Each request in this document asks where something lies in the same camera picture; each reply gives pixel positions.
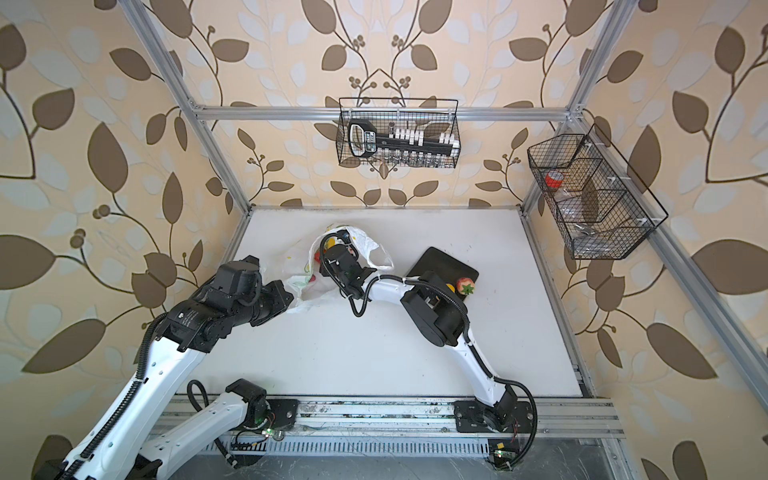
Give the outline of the white plastic bag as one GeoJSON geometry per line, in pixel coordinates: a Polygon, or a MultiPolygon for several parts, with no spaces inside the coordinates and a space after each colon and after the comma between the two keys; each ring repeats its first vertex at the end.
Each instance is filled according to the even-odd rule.
{"type": "Polygon", "coordinates": [[[305,237],[277,260],[278,278],[294,300],[290,313],[307,311],[337,296],[360,300],[370,276],[388,274],[394,262],[364,230],[333,224],[305,237]]]}

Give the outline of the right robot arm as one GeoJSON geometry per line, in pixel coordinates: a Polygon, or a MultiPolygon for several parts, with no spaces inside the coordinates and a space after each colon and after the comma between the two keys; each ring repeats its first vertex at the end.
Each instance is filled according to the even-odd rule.
{"type": "Polygon", "coordinates": [[[474,292],[477,270],[429,247],[401,277],[381,267],[363,266],[361,249],[338,234],[320,241],[314,259],[319,273],[333,281],[355,316],[363,316],[371,302],[398,305],[429,343],[451,351],[472,387],[481,428],[536,434],[534,395],[521,382],[498,376],[474,339],[465,300],[474,292]]]}

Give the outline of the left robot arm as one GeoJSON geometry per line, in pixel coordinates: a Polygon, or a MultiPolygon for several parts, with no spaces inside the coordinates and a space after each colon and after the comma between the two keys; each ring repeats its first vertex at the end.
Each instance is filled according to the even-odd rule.
{"type": "Polygon", "coordinates": [[[234,428],[270,435],[277,415],[264,388],[239,379],[192,417],[157,438],[150,433],[178,388],[214,346],[240,326],[285,313],[294,296],[282,281],[263,283],[259,261],[231,261],[189,299],[159,315],[138,350],[137,370],[91,432],[36,479],[168,479],[234,428]]]}

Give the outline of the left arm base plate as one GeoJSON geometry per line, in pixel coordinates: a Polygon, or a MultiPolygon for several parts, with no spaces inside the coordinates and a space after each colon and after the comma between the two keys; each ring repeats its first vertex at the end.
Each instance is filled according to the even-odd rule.
{"type": "Polygon", "coordinates": [[[248,402],[245,419],[235,427],[235,430],[290,431],[298,418],[298,407],[297,399],[261,399],[248,402]]]}

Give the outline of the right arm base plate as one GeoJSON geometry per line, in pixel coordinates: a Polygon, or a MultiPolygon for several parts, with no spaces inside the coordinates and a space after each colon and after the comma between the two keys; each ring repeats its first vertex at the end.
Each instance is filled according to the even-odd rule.
{"type": "Polygon", "coordinates": [[[459,433],[530,433],[533,412],[528,401],[518,400],[512,407],[488,407],[477,400],[453,403],[456,430],[459,433]]]}

